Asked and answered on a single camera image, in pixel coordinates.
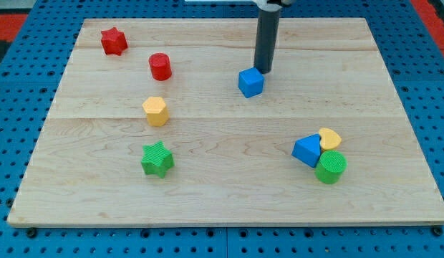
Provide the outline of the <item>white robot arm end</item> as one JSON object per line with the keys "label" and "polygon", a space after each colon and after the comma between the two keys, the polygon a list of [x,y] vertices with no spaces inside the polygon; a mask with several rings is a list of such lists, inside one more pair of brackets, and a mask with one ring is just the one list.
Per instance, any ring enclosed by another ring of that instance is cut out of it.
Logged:
{"label": "white robot arm end", "polygon": [[290,7],[296,0],[252,0],[260,10],[275,12],[283,7]]}

